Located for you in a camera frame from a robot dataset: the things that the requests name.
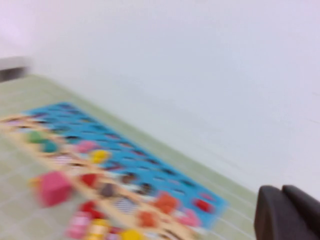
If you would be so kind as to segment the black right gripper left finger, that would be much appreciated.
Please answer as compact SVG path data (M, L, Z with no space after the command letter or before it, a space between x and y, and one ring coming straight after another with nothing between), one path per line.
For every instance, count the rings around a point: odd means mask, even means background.
M254 232L257 240L318 240L320 230L311 230L282 189L259 188Z

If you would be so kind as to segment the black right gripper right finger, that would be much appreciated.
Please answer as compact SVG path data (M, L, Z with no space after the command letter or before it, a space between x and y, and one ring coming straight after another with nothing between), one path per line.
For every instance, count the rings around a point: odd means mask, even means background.
M294 185L283 185L283 193L289 198L312 231L320 230L320 202Z

